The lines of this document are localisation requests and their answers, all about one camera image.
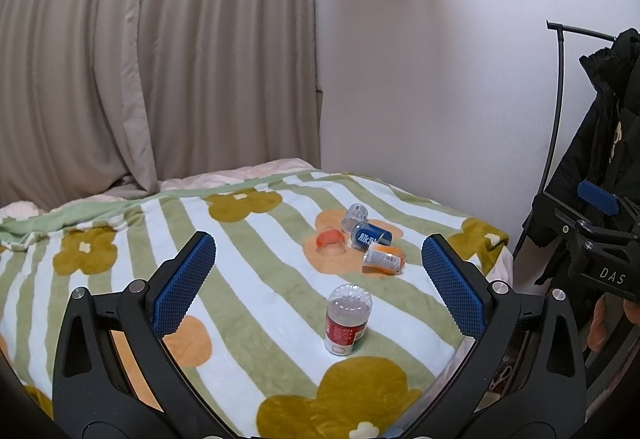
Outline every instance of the blue textured pad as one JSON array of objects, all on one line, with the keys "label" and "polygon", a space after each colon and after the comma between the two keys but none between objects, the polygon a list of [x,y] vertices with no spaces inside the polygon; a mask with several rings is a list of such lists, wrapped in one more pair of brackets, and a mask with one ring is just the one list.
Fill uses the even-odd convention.
[{"label": "blue textured pad", "polygon": [[453,261],[432,238],[426,239],[422,244],[422,266],[442,296],[460,331],[465,336],[479,339],[484,332],[482,301]]},{"label": "blue textured pad", "polygon": [[178,330],[215,261],[216,242],[205,235],[156,298],[153,328],[158,337]]},{"label": "blue textured pad", "polygon": [[620,211],[618,200],[613,195],[589,181],[578,184],[578,197],[605,215],[618,215]]}]

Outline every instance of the white wall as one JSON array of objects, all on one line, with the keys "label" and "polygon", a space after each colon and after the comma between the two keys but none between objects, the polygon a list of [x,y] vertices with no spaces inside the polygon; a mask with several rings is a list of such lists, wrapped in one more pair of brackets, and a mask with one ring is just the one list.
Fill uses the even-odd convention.
[{"label": "white wall", "polygon": [[[557,39],[618,34],[640,0],[317,0],[322,166],[372,174],[507,231],[513,247],[550,137]],[[558,157],[594,98],[566,38]]]}]

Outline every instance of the floral blanket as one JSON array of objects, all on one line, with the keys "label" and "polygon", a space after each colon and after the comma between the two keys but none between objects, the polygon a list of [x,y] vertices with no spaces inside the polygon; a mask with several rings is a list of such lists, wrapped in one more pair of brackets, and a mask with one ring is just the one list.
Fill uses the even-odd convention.
[{"label": "floral blanket", "polygon": [[[407,253],[399,276],[366,271],[319,232],[354,202]],[[462,336],[420,266],[426,236],[510,280],[507,235],[372,178],[308,171],[139,201],[82,203],[0,224],[0,347],[50,411],[52,365],[70,292],[122,291],[148,279],[195,231],[216,241],[212,269],[169,351],[210,407],[245,437],[358,439],[393,426],[443,371]],[[350,282],[373,296],[364,343],[324,347],[326,297]],[[122,335],[114,341],[138,397],[157,406]]]}]

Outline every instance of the black jacket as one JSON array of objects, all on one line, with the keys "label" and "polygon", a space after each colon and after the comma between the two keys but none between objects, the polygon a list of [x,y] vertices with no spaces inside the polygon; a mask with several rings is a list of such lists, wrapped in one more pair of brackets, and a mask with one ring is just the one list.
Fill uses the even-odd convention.
[{"label": "black jacket", "polygon": [[[623,32],[610,49],[580,59],[596,90],[596,99],[574,136],[546,191],[593,223],[630,231],[625,215],[604,216],[578,199],[577,187],[589,180],[604,190],[640,203],[640,34]],[[533,219],[527,236],[540,247],[556,233]],[[539,284],[553,278],[552,285],[568,292],[578,325],[591,316],[601,292],[568,280],[569,253],[562,242],[546,266]]]}]

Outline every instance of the curtain fold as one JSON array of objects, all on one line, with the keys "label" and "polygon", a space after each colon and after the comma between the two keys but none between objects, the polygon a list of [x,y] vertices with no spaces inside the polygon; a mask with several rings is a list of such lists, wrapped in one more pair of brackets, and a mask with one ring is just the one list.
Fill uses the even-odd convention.
[{"label": "curtain fold", "polygon": [[138,53],[160,180],[319,165],[315,0],[142,0]]},{"label": "curtain fold", "polygon": [[158,187],[140,0],[0,0],[0,204],[53,208],[132,174]]}]

